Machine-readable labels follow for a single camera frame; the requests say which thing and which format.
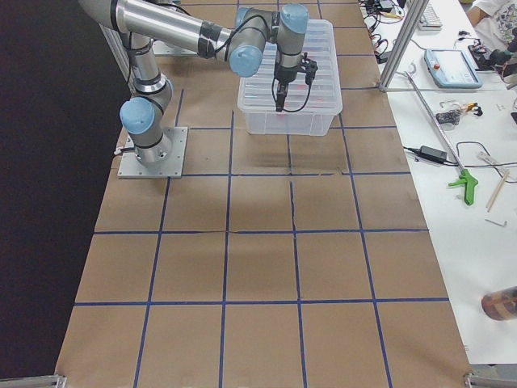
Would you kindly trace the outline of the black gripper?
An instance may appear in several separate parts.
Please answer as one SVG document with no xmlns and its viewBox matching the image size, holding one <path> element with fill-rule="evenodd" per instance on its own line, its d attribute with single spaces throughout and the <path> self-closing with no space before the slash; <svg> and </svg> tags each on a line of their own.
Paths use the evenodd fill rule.
<svg viewBox="0 0 517 388">
<path fill-rule="evenodd" d="M 289 55 L 277 52 L 275 58 L 274 79 L 279 82 L 275 95 L 275 110 L 284 110 L 288 94 L 288 84 L 293 82 L 299 73 L 305 74 L 305 83 L 311 86 L 317 72 L 317 62 L 308 58 L 307 53 Z"/>
</svg>

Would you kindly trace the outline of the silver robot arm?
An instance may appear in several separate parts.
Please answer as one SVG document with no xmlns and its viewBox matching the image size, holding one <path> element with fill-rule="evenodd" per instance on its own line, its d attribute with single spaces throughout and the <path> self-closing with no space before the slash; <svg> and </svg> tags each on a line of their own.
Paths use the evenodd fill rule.
<svg viewBox="0 0 517 388">
<path fill-rule="evenodd" d="M 273 95 L 278 112 L 284 110 L 288 86 L 296 76 L 304 74 L 310 86 L 317 72 L 317 63 L 302 51 L 309 13 L 301 4 L 288 4 L 280 11 L 242 7 L 233 29 L 155 1 L 82 1 L 80 6 L 94 21 L 118 32 L 128 55 L 136 94 L 120 108 L 120 119 L 143 167 L 159 166 L 172 149 L 160 122 L 173 86 L 156 62 L 155 40 L 197 57 L 225 61 L 242 78 L 257 73 L 266 44 L 275 44 Z"/>
</svg>

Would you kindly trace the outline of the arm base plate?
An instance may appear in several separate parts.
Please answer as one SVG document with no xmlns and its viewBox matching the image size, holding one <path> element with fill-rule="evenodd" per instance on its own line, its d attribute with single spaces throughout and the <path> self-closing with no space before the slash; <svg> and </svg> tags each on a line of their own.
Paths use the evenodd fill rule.
<svg viewBox="0 0 517 388">
<path fill-rule="evenodd" d="M 183 175 L 188 127 L 163 127 L 161 142 L 139 149 L 127 136 L 117 176 L 120 179 L 180 179 Z"/>
</svg>

